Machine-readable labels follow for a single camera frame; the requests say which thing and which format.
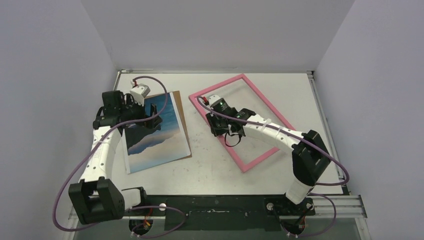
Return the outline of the blue landscape photo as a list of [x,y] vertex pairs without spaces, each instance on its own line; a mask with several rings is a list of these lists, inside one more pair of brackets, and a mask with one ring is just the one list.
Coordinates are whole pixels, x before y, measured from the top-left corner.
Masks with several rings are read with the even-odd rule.
[[127,174],[192,157],[179,91],[168,93],[165,109],[159,116],[160,130],[152,134],[147,135],[147,130],[135,123],[125,128]]

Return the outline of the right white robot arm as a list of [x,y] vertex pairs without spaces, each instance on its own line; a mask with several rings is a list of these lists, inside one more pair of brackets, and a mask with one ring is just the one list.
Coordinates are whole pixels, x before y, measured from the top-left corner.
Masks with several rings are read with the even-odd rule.
[[320,134],[314,130],[301,132],[282,127],[252,110],[236,110],[218,95],[202,97],[211,133],[214,136],[249,137],[291,154],[294,178],[285,192],[282,207],[290,215],[303,207],[303,200],[317,185],[330,164],[330,155]]

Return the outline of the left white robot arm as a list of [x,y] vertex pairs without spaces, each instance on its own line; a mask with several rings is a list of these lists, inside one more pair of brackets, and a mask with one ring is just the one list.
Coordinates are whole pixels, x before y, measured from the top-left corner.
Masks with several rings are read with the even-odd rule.
[[162,119],[157,107],[150,105],[150,113],[145,111],[144,100],[150,90],[147,86],[137,87],[129,93],[119,90],[102,93],[103,105],[93,121],[93,144],[84,172],[77,183],[72,183],[68,195],[73,208],[83,225],[119,220],[125,211],[131,209],[136,215],[144,215],[149,210],[149,201],[142,187],[118,189],[111,180],[113,162],[124,129],[135,120],[136,140],[161,129]]

